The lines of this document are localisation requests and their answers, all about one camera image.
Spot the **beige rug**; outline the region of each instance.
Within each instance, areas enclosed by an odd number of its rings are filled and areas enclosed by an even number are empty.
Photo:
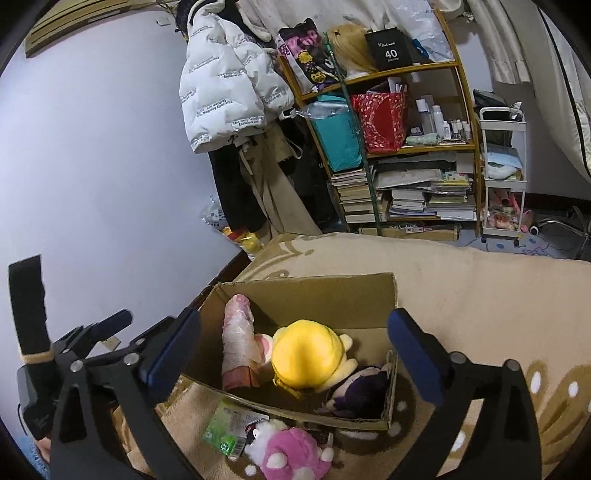
[[[237,281],[315,275],[393,272],[400,306],[435,334],[448,351],[478,363],[520,362],[537,410],[546,476],[579,435],[591,411],[591,264],[502,255],[421,240],[346,233],[320,237],[281,235]],[[433,409],[414,392],[405,373],[397,384],[390,434],[353,439],[337,432],[332,470],[325,477],[385,479],[422,431]],[[181,385],[162,420],[190,462],[207,479],[248,478],[247,460],[232,463],[201,441],[220,395]],[[479,411],[473,402],[442,472],[459,463]],[[132,464],[148,467],[125,426]]]

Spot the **teal bag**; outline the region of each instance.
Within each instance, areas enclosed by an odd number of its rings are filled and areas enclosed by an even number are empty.
[[[318,100],[334,101],[343,99],[334,95],[320,95]],[[323,120],[312,120],[326,158],[332,171],[343,171],[361,165],[359,143],[353,129],[352,113],[335,115]]]

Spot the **carpet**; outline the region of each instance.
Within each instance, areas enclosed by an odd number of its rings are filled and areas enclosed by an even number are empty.
[[[460,238],[446,242],[455,247],[471,247],[485,252],[529,255],[531,257],[573,258],[581,245],[581,237],[557,225],[547,225],[538,236],[525,233],[519,239],[519,246],[513,245],[510,238],[491,238],[486,243],[475,235],[474,230],[462,229]],[[583,255],[583,260],[591,261],[591,248]]]

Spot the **stacked books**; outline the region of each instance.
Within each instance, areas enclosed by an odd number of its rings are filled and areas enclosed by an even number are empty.
[[[466,174],[436,168],[392,170],[378,173],[375,183],[378,189],[388,189],[392,194],[391,219],[476,217],[476,202],[469,195],[471,183]]]
[[[391,190],[390,218],[434,216],[426,210],[425,196],[420,190],[394,188]]]
[[[373,167],[370,167],[370,176],[375,178]],[[340,202],[345,210],[347,223],[374,223],[374,209],[369,194],[369,186],[365,170],[358,168],[341,173],[335,173],[330,182],[339,193]],[[386,221],[388,200],[383,192],[376,192],[378,211],[381,221]]]

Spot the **pink toy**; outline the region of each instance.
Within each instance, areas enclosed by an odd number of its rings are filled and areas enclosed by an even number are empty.
[[[306,431],[288,429],[279,420],[260,421],[249,427],[254,441],[245,452],[267,480],[320,480],[329,471],[334,450],[321,449]]]

